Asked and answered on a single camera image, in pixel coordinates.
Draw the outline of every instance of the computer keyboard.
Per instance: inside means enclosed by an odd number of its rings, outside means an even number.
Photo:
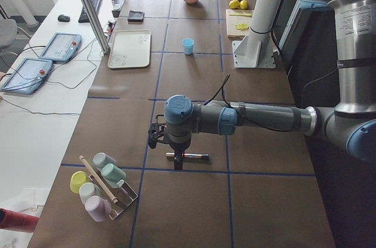
[[[98,12],[98,10],[100,8],[100,4],[102,3],[102,0],[91,0],[91,1],[92,1],[92,4],[94,6],[95,11]],[[78,18],[78,22],[79,23],[88,23],[89,22],[88,15],[87,15],[84,7],[82,7],[80,17]]]

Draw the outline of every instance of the printed label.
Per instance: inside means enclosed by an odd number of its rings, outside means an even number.
[[[335,29],[337,39],[345,38],[349,35],[365,35],[374,33],[375,29],[375,4],[346,10],[335,15]]]

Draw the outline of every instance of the gray chair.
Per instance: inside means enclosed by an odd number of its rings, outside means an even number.
[[[18,27],[16,21],[13,19],[0,19],[0,56],[6,53],[18,56],[17,53],[4,51],[4,49],[10,47],[16,39],[17,31],[21,31],[28,39],[31,39],[31,36],[22,28]]]

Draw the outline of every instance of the blue tablet device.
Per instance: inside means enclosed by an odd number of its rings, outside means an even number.
[[[32,94],[44,83],[52,65],[51,60],[25,58],[0,91]]]
[[[43,50],[40,58],[60,63],[68,62],[77,52],[81,42],[81,35],[57,32]]]

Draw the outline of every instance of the black mouse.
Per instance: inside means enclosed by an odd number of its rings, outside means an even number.
[[[62,15],[58,16],[59,22],[69,22],[70,20],[71,20],[71,18],[67,15],[62,14]]]

